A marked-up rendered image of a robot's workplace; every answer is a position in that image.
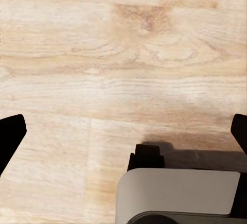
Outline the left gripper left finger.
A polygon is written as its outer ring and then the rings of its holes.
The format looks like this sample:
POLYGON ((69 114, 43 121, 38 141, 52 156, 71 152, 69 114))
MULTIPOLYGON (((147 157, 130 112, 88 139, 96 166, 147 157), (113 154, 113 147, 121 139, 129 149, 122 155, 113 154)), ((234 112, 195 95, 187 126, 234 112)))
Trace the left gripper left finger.
POLYGON ((26 133, 22 114, 0 119, 0 176, 26 133))

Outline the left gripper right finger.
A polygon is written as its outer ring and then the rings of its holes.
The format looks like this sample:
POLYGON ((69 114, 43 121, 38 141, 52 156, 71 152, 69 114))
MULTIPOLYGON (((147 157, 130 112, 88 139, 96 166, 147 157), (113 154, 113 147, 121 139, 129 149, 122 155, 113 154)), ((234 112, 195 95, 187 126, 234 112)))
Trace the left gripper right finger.
POLYGON ((231 133, 247 155, 247 116, 235 114, 231 133))

